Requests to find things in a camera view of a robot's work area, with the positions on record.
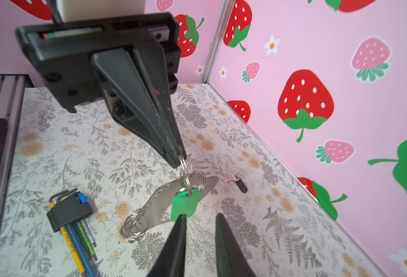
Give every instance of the green key tag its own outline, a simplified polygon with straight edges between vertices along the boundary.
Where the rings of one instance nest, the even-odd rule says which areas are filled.
[[[193,188],[192,192],[193,198],[189,197],[188,191],[179,192],[174,196],[173,207],[171,207],[171,221],[176,222],[178,216],[181,214],[186,214],[187,218],[189,218],[196,212],[201,193],[198,188]]]

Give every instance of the strawberry wallpaper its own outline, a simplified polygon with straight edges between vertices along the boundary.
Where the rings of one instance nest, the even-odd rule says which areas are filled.
[[[407,275],[407,1],[236,0],[210,84],[386,275]]]
[[[145,13],[170,12],[180,23],[179,83],[200,83],[217,25],[222,0],[143,0]],[[29,74],[34,85],[43,86],[39,74],[25,59],[14,30],[21,25],[51,23],[45,0],[0,1],[0,73]]]

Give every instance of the table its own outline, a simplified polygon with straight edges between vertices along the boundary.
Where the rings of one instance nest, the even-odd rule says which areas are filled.
[[[210,85],[172,95],[187,163],[221,180],[238,173],[248,187],[220,181],[187,221],[186,276],[216,276],[214,229],[225,214],[259,276],[383,276],[284,164]],[[97,275],[145,276],[173,223],[135,243],[118,227],[174,170],[145,141],[115,123],[103,101],[70,114],[46,88],[25,92],[0,229],[0,277],[79,276],[60,232],[46,218],[48,198],[78,187],[94,204],[87,224],[97,242]]]

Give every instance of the black key fob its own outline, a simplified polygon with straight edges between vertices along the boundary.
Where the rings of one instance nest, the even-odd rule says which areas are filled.
[[[239,178],[239,180],[236,181],[236,184],[239,187],[240,191],[242,191],[243,193],[248,191],[248,189],[246,188],[246,186],[243,183],[242,179]]]

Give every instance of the pink wall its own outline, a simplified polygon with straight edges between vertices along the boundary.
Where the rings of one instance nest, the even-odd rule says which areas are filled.
[[[197,76],[195,70],[198,69],[198,65],[204,66],[206,63],[221,5],[222,0],[208,0],[205,2],[174,0],[173,5],[167,9],[174,16],[188,14],[195,19],[197,25],[202,18],[205,19],[198,28],[199,42],[195,52],[180,60],[179,70],[176,75],[179,83],[199,83],[202,81],[202,75]],[[153,12],[159,12],[156,8],[156,0],[146,0],[145,13]],[[0,73],[29,74],[35,86],[43,86],[40,76],[20,51],[14,36],[14,30],[21,25],[45,23],[50,23],[50,21],[29,14],[11,1],[0,0]]]

